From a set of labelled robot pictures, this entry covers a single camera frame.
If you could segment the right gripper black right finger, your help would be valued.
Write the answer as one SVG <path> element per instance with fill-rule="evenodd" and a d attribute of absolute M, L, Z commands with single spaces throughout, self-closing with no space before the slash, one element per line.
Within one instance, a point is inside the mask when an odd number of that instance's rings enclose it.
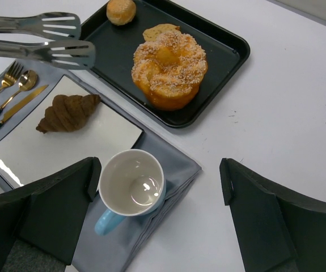
<path fill-rule="evenodd" d="M 326 271 L 326 202 L 223 158 L 229 206 L 245 271 Z"/>

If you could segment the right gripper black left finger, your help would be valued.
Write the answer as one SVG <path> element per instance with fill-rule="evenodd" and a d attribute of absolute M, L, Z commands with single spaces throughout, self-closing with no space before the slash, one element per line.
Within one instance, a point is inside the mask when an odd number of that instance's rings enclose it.
<path fill-rule="evenodd" d="M 100 173 L 89 157 L 0 194 L 0 271 L 65 271 Z"/>

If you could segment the brown chocolate croissant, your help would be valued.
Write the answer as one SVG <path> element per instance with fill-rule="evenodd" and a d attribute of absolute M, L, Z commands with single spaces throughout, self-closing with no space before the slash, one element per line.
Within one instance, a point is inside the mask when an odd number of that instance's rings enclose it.
<path fill-rule="evenodd" d="M 57 95 L 47 107 L 36 130 L 48 132 L 74 132 L 83 128 L 101 103 L 99 95 Z"/>

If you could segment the silver metal tongs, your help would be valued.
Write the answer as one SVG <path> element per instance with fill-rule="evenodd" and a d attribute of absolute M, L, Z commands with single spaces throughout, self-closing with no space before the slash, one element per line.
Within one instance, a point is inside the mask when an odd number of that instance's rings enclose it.
<path fill-rule="evenodd" d="M 40 61 L 66 70 L 88 70 L 94 66 L 96 50 L 93 43 L 79 39 L 81 30 L 78 15 L 68 12 L 0 16 L 0 33 L 47 39 L 37 43 L 0 40 L 0 57 Z"/>

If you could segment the large sugared round bread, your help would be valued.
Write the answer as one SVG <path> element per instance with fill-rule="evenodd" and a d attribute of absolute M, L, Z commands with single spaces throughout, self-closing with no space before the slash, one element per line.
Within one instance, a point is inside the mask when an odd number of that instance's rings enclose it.
<path fill-rule="evenodd" d="M 133 83 L 156 109 L 175 111 L 197 95 L 208 70 L 206 53 L 189 34 L 167 31 L 133 54 Z"/>

